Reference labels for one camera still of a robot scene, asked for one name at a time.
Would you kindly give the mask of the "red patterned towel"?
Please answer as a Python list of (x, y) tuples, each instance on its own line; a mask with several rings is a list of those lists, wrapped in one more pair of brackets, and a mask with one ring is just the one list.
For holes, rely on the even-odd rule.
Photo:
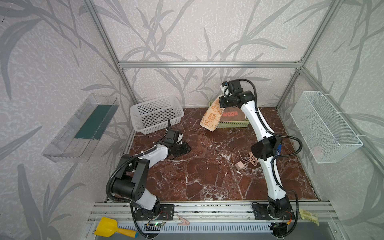
[(226, 108), (221, 116), (221, 122), (245, 121), (245, 114), (238, 108)]

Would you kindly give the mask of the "orange patterned towel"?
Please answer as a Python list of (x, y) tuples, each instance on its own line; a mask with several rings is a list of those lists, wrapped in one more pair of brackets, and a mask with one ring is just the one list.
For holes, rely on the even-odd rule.
[(218, 127), (225, 110), (220, 106), (220, 97), (221, 96), (218, 96), (216, 100), (214, 100), (200, 121), (200, 126), (211, 132)]

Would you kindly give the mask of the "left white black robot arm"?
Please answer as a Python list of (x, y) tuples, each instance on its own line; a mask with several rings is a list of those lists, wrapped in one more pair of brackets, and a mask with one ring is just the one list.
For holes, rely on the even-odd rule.
[(171, 121), (168, 120), (165, 134), (152, 148), (136, 155), (125, 154), (121, 157), (117, 169), (107, 181), (108, 199), (129, 203), (135, 208), (133, 216), (139, 214), (140, 220), (159, 216), (160, 200), (146, 188), (149, 169), (169, 157), (175, 159), (191, 150), (189, 144), (183, 140), (183, 134), (173, 130)]

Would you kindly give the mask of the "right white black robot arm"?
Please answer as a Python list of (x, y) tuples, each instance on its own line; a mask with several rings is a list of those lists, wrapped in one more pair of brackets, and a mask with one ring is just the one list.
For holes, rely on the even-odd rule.
[[(256, 134), (257, 143), (251, 146), (252, 155), (259, 161), (268, 188), (268, 205), (255, 207), (255, 212), (271, 219), (280, 219), (291, 211), (292, 206), (284, 189), (276, 164), (277, 159), (297, 155), (303, 147), (301, 140), (292, 136), (276, 134), (263, 117), (257, 102), (255, 85), (247, 79), (236, 79), (222, 82), (223, 96), (219, 103), (221, 108), (238, 107), (250, 121)], [(292, 154), (278, 154), (278, 147), (283, 139), (291, 139), (299, 143), (299, 149)]]

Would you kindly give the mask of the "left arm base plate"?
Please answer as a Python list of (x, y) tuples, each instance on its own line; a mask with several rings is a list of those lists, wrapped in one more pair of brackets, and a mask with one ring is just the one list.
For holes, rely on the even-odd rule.
[(149, 220), (171, 221), (174, 218), (174, 213), (175, 213), (174, 204), (155, 205), (153, 210), (146, 210), (143, 208), (134, 210), (135, 219), (138, 221), (149, 221)]

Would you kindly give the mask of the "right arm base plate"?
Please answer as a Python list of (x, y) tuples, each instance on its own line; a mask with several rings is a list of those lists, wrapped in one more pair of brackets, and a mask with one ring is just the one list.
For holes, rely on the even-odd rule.
[(256, 220), (292, 221), (296, 219), (296, 214), (291, 205), (274, 207), (271, 204), (253, 202), (252, 209)]

